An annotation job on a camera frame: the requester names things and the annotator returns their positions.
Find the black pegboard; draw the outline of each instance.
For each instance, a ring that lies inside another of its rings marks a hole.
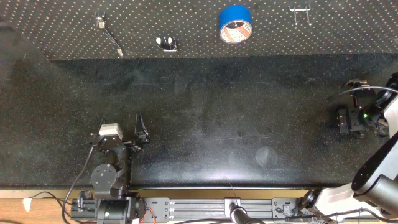
[[[253,33],[236,45],[218,35],[218,16],[233,4],[246,6]],[[304,12],[311,7],[310,26]],[[96,12],[123,49],[123,58],[232,57],[250,55],[398,52],[398,1],[184,1],[0,0],[0,16],[49,60],[119,58],[95,29]],[[178,53],[163,53],[158,36],[174,36]]]

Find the roll of tape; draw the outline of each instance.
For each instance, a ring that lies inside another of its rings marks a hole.
[[[249,9],[243,6],[230,6],[224,9],[219,18],[220,38],[228,44],[247,40],[252,31]]]

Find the tape roll label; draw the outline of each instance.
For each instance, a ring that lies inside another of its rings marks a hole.
[[[220,32],[221,39],[227,43],[239,43],[251,35],[252,27],[246,21],[232,21],[226,24]]]

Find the blue tape roll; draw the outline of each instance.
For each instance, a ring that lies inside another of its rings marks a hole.
[[[245,41],[252,33],[250,11],[244,6],[227,7],[218,20],[220,38],[229,44]]]

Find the black tabletop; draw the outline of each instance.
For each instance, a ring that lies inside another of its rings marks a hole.
[[[152,143],[133,154],[133,188],[345,184],[387,139],[340,134],[335,106],[350,96],[325,100],[398,70],[395,54],[49,62],[2,46],[2,188],[67,188],[102,117],[128,137],[137,111]]]

